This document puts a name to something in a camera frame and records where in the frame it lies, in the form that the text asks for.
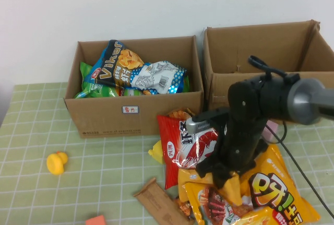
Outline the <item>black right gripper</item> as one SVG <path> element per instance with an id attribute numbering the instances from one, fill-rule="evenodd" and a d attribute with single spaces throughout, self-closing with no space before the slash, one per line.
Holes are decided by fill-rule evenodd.
<path id="1" fill-rule="evenodd" d="M 266 119 L 237 121 L 229 117 L 215 158 L 206 158 L 196 165 L 196 172 L 204 178 L 212 172 L 213 183 L 217 189 L 224 187 L 235 172 L 245 173 L 255 166 L 255 153 L 265 128 Z"/>

